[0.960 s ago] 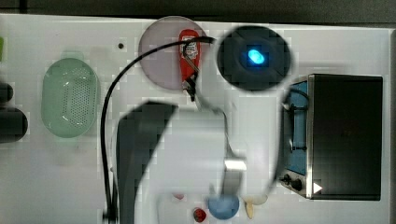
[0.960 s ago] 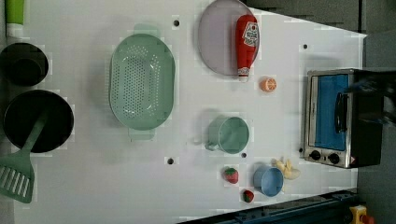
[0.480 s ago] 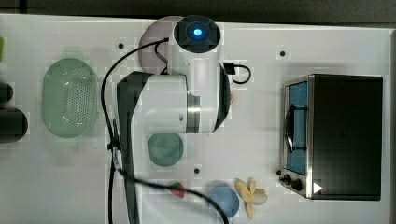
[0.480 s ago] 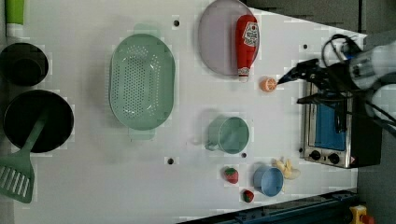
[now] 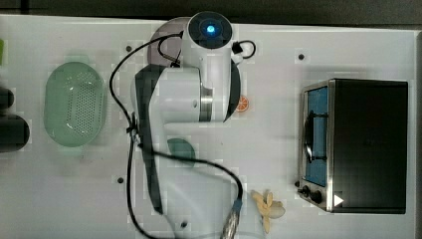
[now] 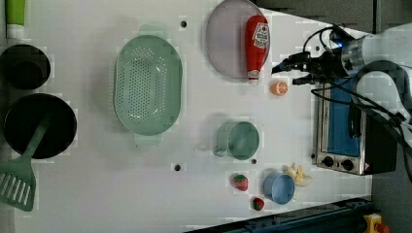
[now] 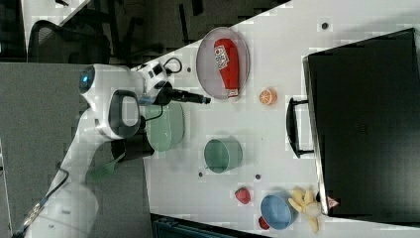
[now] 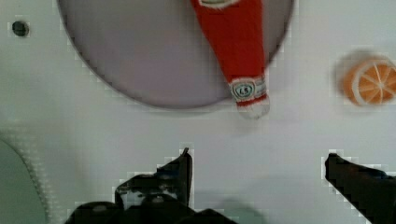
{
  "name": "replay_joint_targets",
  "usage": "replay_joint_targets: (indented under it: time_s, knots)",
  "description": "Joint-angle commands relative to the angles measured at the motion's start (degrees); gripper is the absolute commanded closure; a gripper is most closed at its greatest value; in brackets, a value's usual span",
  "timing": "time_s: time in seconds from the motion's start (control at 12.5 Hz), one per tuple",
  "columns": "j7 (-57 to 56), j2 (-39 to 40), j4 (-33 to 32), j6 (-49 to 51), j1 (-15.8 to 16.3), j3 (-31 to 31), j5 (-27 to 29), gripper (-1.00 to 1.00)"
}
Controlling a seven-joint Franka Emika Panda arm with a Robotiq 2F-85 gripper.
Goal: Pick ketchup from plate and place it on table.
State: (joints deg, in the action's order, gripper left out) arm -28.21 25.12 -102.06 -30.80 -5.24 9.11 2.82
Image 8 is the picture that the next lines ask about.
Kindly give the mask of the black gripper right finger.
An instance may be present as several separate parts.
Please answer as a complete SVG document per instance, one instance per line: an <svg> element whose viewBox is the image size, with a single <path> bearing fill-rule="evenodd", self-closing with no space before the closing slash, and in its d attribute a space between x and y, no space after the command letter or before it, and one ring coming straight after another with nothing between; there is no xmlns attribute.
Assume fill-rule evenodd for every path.
<svg viewBox="0 0 396 224"><path fill-rule="evenodd" d="M330 153L325 178L372 224L395 224L396 179Z"/></svg>

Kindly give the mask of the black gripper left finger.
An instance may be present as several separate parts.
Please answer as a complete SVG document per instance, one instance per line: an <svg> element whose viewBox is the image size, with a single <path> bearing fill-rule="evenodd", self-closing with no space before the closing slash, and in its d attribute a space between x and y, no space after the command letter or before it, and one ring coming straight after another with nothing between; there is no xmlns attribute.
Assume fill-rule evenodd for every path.
<svg viewBox="0 0 396 224"><path fill-rule="evenodd" d="M112 203L84 203L64 224L237 224L213 209L191 209L191 183L192 157L184 148L155 173L120 184Z"/></svg>

